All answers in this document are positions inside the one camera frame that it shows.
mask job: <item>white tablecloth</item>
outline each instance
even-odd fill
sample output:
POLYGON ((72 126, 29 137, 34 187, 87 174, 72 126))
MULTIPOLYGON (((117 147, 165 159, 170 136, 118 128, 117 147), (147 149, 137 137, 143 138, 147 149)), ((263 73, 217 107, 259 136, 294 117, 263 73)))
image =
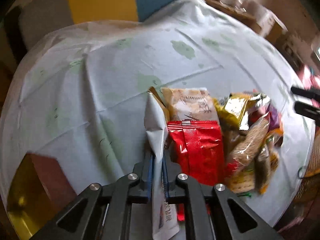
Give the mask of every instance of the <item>white tablecloth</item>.
MULTIPOLYGON (((177 0, 143 24, 89 22, 50 33, 20 63, 1 115, 4 205, 27 151, 57 158, 77 194, 131 172, 144 155, 150 86, 206 87, 214 97, 256 89, 281 111, 285 134, 267 192, 245 201, 274 225, 296 193, 314 137, 314 122, 293 110, 292 85, 302 87, 269 42, 202 0, 177 0)), ((149 219, 137 220, 142 227, 133 226, 132 237, 151 237, 149 219)))

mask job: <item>red packaging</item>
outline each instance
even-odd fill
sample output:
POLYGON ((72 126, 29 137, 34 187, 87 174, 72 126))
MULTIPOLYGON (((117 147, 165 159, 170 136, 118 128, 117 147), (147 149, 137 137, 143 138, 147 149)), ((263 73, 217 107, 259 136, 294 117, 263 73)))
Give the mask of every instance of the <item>red packaging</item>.
MULTIPOLYGON (((171 121, 168 130, 175 141, 177 163, 183 173, 202 184, 223 183, 223 143, 216 121, 171 121)), ((184 221, 183 204, 178 205, 177 217, 184 221)))

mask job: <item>snack bag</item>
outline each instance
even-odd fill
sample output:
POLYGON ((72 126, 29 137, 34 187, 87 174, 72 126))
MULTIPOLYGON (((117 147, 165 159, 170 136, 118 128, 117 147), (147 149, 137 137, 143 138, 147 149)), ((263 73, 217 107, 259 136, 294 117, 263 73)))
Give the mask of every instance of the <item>snack bag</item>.
POLYGON ((267 107, 261 107, 254 113, 250 114, 249 123, 255 123, 261 116, 269 113, 270 125, 269 131, 280 129, 283 133, 283 124, 281 120, 281 114, 278 110, 270 103, 267 107))
POLYGON ((255 188, 254 161, 239 174, 231 176, 227 182, 228 188, 234 193, 243 193, 255 188))
POLYGON ((144 124, 154 153, 152 184, 152 237, 154 240, 168 240, 179 232, 176 207, 165 201, 163 192, 162 158, 164 149, 168 148, 166 125, 168 119, 168 110, 156 95, 148 91, 144 124))
POLYGON ((219 123, 212 98, 206 88, 172 89, 161 88, 170 113, 171 121, 185 119, 214 120, 219 123))
MULTIPOLYGON (((223 182, 223 144, 216 121, 172 121, 168 130, 183 173, 210 186, 223 182)), ((183 204, 178 206, 178 220, 184 221, 183 204)))
POLYGON ((265 145, 256 157, 256 186, 260 194, 267 191, 270 179, 279 165, 280 157, 275 144, 282 136, 283 131, 280 128, 268 132, 265 145))
POLYGON ((255 159, 256 186, 260 194, 265 193, 271 177, 271 162, 268 146, 265 144, 255 159))
POLYGON ((269 119, 266 114, 250 127, 245 140, 239 143, 228 156, 227 176, 238 174, 253 161, 264 143, 268 129, 269 119))
POLYGON ((243 131, 249 129, 249 116, 258 109, 266 109, 269 102, 270 98, 262 93, 247 92, 230 94, 223 106, 220 106, 218 101, 214 100, 220 120, 233 128, 243 131))
POLYGON ((225 158, 229 156, 231 151, 241 142, 245 140, 245 135, 241 134, 239 130, 233 130, 230 127, 223 127, 222 138, 223 138, 223 153, 225 158))

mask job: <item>pile of snacks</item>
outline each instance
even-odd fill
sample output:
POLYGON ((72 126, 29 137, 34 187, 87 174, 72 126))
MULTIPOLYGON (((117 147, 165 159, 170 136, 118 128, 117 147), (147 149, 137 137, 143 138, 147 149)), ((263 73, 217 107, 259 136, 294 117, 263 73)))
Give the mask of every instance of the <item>pile of snacks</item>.
MULTIPOLYGON (((224 183, 235 193, 266 192, 283 137, 281 115, 267 95, 232 93, 218 100, 205 88, 162 88, 162 94, 174 161, 183 173, 210 186, 224 183)), ((182 206, 178 219, 184 219, 182 206)))

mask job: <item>wicker basket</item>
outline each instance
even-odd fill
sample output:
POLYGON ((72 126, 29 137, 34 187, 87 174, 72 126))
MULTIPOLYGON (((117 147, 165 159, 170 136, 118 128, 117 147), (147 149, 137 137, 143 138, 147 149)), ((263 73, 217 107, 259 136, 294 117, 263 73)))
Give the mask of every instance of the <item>wicker basket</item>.
POLYGON ((320 187, 320 131, 316 133, 315 141, 306 167, 306 173, 302 178, 299 190, 294 197, 295 203, 305 203, 313 200, 320 187))

